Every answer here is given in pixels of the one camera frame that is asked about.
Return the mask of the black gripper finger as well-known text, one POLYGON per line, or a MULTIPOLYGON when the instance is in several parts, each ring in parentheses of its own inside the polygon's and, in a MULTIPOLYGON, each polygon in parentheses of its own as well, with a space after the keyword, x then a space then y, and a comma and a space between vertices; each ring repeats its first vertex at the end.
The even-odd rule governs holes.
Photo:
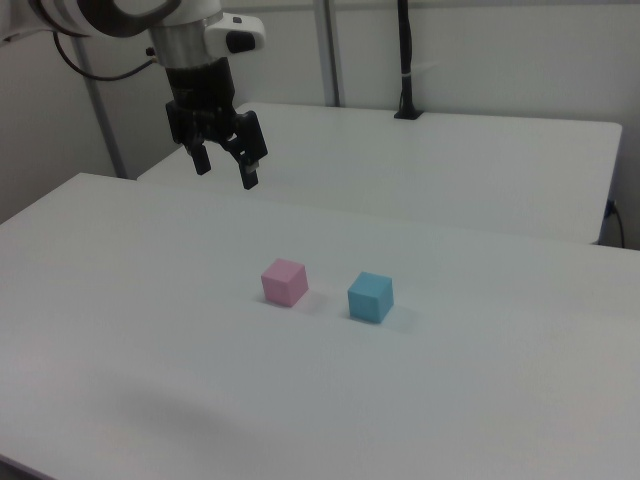
POLYGON ((199 136, 189 136, 184 143, 187 153, 191 156, 196 173, 205 175, 211 170, 209 156, 204 140, 199 136))
POLYGON ((268 154, 268 149, 254 111, 237 113, 231 119, 232 135, 225 140, 223 148, 236 160, 245 190, 258 183, 259 161, 268 154))

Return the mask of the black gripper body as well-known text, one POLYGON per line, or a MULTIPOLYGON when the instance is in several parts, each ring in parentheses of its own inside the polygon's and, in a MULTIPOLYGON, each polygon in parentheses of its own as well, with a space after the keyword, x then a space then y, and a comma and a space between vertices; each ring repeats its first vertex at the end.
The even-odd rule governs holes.
POLYGON ((176 144, 188 142, 196 120, 197 138, 220 145, 239 145, 233 107, 235 87, 226 57, 189 69, 166 69, 173 100, 166 104, 171 135, 176 144))

